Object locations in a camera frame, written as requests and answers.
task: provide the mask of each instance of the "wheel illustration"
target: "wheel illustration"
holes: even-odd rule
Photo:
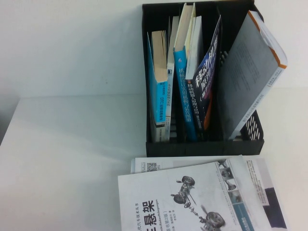
[[[175,201],[175,203],[178,203],[180,205],[182,205],[186,202],[186,200],[184,200],[183,197],[181,197],[178,194],[174,195],[173,200]]]
[[[185,205],[184,205],[184,208],[189,208],[191,206],[191,203],[190,202],[187,202]]]
[[[194,179],[191,178],[191,177],[187,177],[187,176],[184,176],[184,177],[182,178],[182,182],[183,182],[183,183],[186,183],[186,184],[188,184],[188,185],[190,185],[190,186],[193,186],[193,185],[195,184]]]
[[[214,228],[220,228],[225,224],[225,220],[219,213],[209,212],[206,216],[206,219],[210,221]]]

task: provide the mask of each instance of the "blue book spine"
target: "blue book spine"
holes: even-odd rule
[[[174,55],[175,69],[177,72],[177,78],[179,83],[187,136],[190,141],[197,141],[197,134],[193,122],[192,106],[190,104],[188,87],[185,80],[186,65],[187,65],[185,47],[182,51],[173,52],[173,55]]]
[[[155,124],[164,125],[167,108],[167,81],[157,82],[152,59],[152,49],[148,38],[148,66],[150,79],[150,96]]]

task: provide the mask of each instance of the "white wall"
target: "white wall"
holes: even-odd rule
[[[144,93],[141,5],[162,1],[0,0],[0,128],[16,105],[6,97]],[[308,87],[308,3],[256,5],[289,59],[276,86]]]

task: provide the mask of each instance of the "car suspension illustration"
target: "car suspension illustration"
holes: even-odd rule
[[[190,194],[191,189],[193,189],[193,186],[195,185],[194,179],[192,177],[184,176],[182,181],[177,180],[177,183],[182,183],[182,186],[178,194],[171,194],[171,196],[173,196],[173,200],[177,204],[184,205],[184,208],[189,208],[191,212],[200,219],[200,222],[204,224],[204,226],[200,227],[202,231],[220,231],[220,227],[225,224],[225,220],[219,213],[207,213],[205,207],[202,205],[201,208],[205,212],[205,218],[203,218],[202,216],[199,216],[199,214],[194,210],[194,207],[192,206],[192,203],[188,197],[190,196],[193,203],[197,205]]]

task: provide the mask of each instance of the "white book cover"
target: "white book cover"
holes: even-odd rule
[[[118,177],[122,231],[270,231],[242,156]]]
[[[237,136],[286,67],[282,48],[258,13],[249,11],[219,74],[224,139]]]
[[[158,171],[163,169],[187,167],[218,161],[223,165],[225,159],[233,156],[188,156],[188,157],[149,157],[136,158],[131,162],[131,173]],[[243,156],[251,181],[260,202],[267,213],[272,231],[287,231],[287,220],[279,196],[275,192],[266,160],[259,155]]]
[[[195,71],[203,59],[202,17],[193,18],[191,43],[187,59],[186,79],[192,79]]]
[[[174,16],[172,19],[172,28],[167,60],[167,73],[168,73],[168,89],[167,89],[167,107],[166,107],[166,123],[165,123],[165,141],[170,139],[170,126],[171,126],[171,106],[172,106],[172,89],[173,89],[173,76],[174,76],[174,56],[173,47],[175,46],[175,37],[179,27],[179,17]]]

